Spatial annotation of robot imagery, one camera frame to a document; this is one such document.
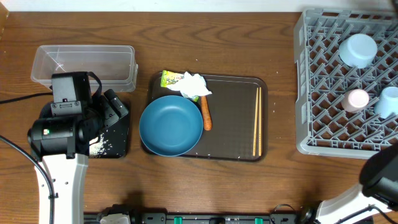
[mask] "carrot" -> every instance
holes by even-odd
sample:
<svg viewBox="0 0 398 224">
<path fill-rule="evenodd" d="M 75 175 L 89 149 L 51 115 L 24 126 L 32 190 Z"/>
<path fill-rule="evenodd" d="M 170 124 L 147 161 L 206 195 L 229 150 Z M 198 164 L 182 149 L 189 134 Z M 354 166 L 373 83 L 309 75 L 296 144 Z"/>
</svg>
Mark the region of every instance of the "carrot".
<svg viewBox="0 0 398 224">
<path fill-rule="evenodd" d="M 207 98 L 206 96 L 201 96 L 201 113 L 203 116 L 203 124 L 205 126 L 206 131 L 210 131 L 211 127 L 213 126 L 211 123 L 211 117 L 209 112 L 209 106 L 207 105 Z"/>
</svg>

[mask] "white tissue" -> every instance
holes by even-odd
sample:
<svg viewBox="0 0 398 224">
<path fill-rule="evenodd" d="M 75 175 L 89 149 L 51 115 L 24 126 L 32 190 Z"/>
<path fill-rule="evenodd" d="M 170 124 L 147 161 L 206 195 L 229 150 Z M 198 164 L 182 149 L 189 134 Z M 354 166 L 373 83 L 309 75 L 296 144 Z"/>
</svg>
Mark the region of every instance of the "white tissue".
<svg viewBox="0 0 398 224">
<path fill-rule="evenodd" d="M 206 81 L 199 74 L 191 75 L 188 72 L 184 73 L 184 78 L 175 84 L 167 85 L 167 88 L 173 91 L 180 91 L 182 95 L 189 98 L 195 96 L 206 96 L 211 92 L 206 88 Z"/>
</svg>

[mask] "white wall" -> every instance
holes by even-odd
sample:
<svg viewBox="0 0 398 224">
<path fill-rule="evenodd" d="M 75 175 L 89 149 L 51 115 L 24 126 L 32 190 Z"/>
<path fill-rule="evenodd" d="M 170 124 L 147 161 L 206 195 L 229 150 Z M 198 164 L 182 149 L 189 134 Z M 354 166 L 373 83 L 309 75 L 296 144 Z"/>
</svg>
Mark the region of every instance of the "white wall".
<svg viewBox="0 0 398 224">
<path fill-rule="evenodd" d="M 0 0 L 9 11 L 294 12 L 305 7 L 393 10 L 391 0 Z"/>
</svg>

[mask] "blue bowl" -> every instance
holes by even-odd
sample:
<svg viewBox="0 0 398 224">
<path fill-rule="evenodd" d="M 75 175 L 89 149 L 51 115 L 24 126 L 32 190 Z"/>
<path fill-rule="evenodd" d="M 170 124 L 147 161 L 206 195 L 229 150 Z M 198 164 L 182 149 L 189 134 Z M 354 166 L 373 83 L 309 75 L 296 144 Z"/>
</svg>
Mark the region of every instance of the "blue bowl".
<svg viewBox="0 0 398 224">
<path fill-rule="evenodd" d="M 203 118 L 190 100 L 164 96 L 147 106 L 139 121 L 139 135 L 144 145 L 161 156 L 179 156 L 199 141 Z"/>
</svg>

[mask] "cup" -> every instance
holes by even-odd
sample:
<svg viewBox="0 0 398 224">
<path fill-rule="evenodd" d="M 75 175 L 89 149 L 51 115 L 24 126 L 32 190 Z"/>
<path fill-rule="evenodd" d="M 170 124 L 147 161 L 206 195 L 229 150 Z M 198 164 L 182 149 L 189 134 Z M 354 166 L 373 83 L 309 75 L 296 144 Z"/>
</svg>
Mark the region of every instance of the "cup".
<svg viewBox="0 0 398 224">
<path fill-rule="evenodd" d="M 350 90 L 344 94 L 341 102 L 344 110 L 350 113 L 357 113 L 365 109 L 369 103 L 369 94 L 365 90 Z"/>
<path fill-rule="evenodd" d="M 374 113 L 380 114 L 383 119 L 391 114 L 398 114 L 398 87 L 384 88 L 379 96 L 379 101 L 374 106 Z"/>
<path fill-rule="evenodd" d="M 377 53 L 377 44 L 372 37 L 366 34 L 355 34 L 340 44 L 339 56 L 350 67 L 364 68 L 374 59 Z"/>
</svg>

